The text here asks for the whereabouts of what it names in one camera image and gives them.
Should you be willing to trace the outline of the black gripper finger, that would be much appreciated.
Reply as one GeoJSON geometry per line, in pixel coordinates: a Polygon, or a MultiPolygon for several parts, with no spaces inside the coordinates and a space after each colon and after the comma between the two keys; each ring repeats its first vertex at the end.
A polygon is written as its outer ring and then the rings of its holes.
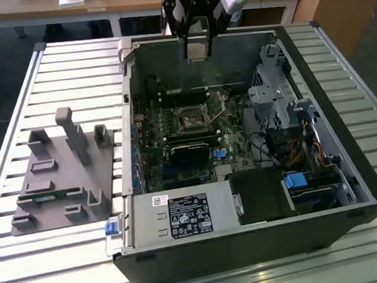
{"type": "Polygon", "coordinates": [[[224,33],[229,26],[231,15],[226,13],[224,6],[218,2],[214,8],[208,9],[207,17],[207,56],[212,55],[212,41],[219,35],[224,33]]]}
{"type": "Polygon", "coordinates": [[[181,40],[182,54],[188,59],[188,16],[180,0],[162,0],[161,2],[170,33],[181,40]]]}

